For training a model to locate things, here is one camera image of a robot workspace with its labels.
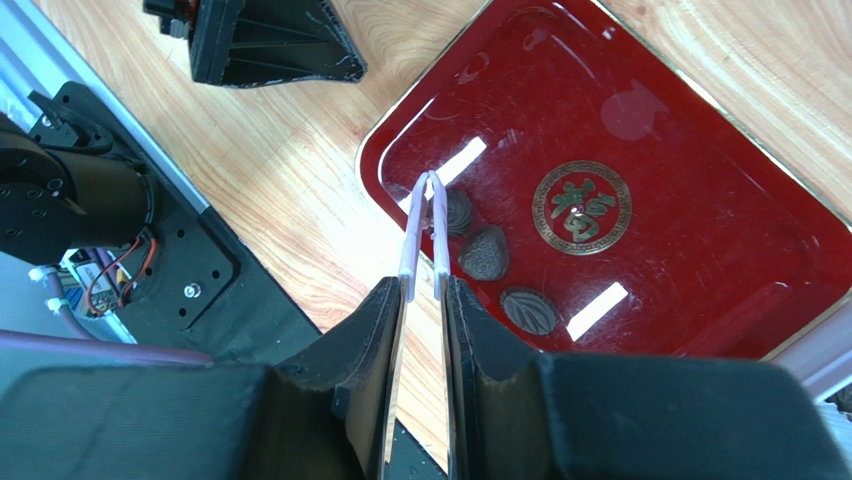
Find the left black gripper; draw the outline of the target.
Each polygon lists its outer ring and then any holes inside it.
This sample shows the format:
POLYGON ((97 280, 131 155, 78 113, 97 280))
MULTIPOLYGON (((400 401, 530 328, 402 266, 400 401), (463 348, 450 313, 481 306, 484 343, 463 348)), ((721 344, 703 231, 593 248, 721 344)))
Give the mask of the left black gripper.
POLYGON ((357 83, 367 72, 330 1, 144 0, 142 8, 158 18, 161 34, 189 36, 190 72, 197 83, 228 88, 357 83))

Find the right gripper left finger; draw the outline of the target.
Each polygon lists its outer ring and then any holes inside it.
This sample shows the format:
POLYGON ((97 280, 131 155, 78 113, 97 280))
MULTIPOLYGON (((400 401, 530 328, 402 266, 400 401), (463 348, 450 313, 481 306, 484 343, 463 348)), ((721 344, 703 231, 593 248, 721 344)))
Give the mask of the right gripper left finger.
POLYGON ((398 278, 275 365, 51 368, 1 400, 5 479, 380 479, 398 278))

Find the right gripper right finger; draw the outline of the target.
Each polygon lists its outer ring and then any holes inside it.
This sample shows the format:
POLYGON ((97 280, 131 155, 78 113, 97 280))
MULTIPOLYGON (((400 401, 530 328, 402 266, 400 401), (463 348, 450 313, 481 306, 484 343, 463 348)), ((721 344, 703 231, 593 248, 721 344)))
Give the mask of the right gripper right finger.
POLYGON ((787 371, 763 362, 548 353, 444 283, 453 479, 847 479, 787 371))

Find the red lacquer tray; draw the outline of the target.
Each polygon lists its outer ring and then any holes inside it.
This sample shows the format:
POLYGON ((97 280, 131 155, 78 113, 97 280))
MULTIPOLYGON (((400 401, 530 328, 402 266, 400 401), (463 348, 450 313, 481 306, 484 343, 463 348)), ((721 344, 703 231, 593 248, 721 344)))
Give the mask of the red lacquer tray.
POLYGON ((768 359, 851 299, 851 226, 593 1, 491 1, 362 143, 404 224, 418 179, 463 190, 452 268, 542 350, 768 359), (510 266, 458 262, 486 225, 510 266), (538 290, 545 336, 500 306, 538 290))

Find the pink handled metal tongs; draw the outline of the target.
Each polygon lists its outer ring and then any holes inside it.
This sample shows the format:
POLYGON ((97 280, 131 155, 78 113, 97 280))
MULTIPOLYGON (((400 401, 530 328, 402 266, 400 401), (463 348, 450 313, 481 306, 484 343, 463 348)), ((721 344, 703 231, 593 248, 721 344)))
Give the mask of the pink handled metal tongs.
POLYGON ((391 461, 407 307, 416 296, 415 282, 419 257, 422 253, 422 241, 426 231, 431 232, 434 298, 440 302, 442 318, 443 365, 447 387, 447 430, 449 434, 447 448, 448 477, 450 479, 461 479, 463 477, 461 389, 457 384, 459 379, 456 371, 457 355, 454 353, 453 347, 454 327, 450 310, 451 267, 448 200, 444 184, 436 171, 430 170, 419 176, 409 196, 405 238, 396 277, 400 287, 400 303, 392 323, 393 335, 386 378, 387 405, 384 413, 385 432, 381 450, 381 478, 386 477, 391 461))

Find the silver tin with paper cups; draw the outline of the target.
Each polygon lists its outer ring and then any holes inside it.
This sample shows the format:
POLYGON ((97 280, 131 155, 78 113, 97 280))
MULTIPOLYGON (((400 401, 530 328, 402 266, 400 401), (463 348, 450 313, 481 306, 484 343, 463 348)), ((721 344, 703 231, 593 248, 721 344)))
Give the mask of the silver tin with paper cups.
POLYGON ((822 321, 771 362, 793 375, 815 402, 844 388, 851 382, 851 306, 822 321))

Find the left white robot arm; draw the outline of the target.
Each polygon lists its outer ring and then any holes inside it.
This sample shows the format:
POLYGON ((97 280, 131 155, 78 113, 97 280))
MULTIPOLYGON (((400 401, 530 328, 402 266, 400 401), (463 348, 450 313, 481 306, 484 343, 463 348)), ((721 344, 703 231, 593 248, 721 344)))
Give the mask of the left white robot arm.
MULTIPOLYGON (((188 47, 199 84, 250 89, 356 83, 367 65, 328 1, 146 1, 163 35, 188 47)), ((1 248, 57 262, 119 246, 154 226, 173 184, 161 151, 79 55, 60 49, 29 1, 1 5, 1 89, 36 109, 29 131, 1 122, 1 248)))

